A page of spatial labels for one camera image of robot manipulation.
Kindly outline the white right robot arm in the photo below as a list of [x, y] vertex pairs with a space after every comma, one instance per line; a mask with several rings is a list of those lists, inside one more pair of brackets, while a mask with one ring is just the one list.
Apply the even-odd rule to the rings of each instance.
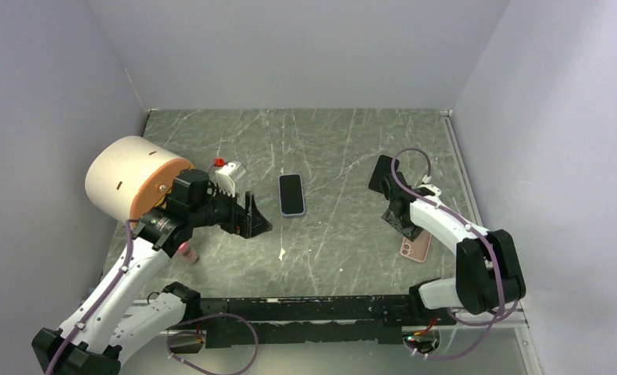
[[387, 174], [373, 188], [389, 202], [382, 218], [404, 237], [402, 255], [418, 255], [414, 244], [432, 238], [455, 256], [453, 277], [413, 288], [417, 296], [406, 305], [411, 321], [427, 323], [440, 309], [478, 315], [525, 297], [526, 283], [509, 232], [466, 220], [444, 205], [433, 188], [412, 189], [399, 173]]

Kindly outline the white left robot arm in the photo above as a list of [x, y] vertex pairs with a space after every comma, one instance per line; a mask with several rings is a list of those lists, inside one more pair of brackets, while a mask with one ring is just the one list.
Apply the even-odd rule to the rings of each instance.
[[122, 365], [162, 330], [193, 327], [200, 294], [174, 282], [139, 312], [125, 314], [143, 287], [188, 242], [197, 227], [214, 225], [253, 238], [272, 229], [254, 195], [238, 205], [202, 170], [182, 170], [159, 208], [124, 225], [127, 243], [94, 292], [58, 329], [42, 328], [32, 347], [46, 374], [118, 374]]

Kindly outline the pink phone case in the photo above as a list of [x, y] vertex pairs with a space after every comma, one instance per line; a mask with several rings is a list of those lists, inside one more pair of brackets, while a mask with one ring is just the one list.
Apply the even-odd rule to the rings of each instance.
[[414, 241], [404, 237], [399, 249], [399, 255], [416, 263], [424, 263], [428, 256], [432, 234], [423, 231]]

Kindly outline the black phone case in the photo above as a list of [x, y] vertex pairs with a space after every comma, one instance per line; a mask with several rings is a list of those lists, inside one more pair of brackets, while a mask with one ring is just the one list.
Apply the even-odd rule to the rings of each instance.
[[369, 179], [368, 189], [383, 194], [382, 182], [392, 170], [397, 170], [399, 161], [394, 161], [388, 155], [380, 155], [376, 161], [373, 173]]

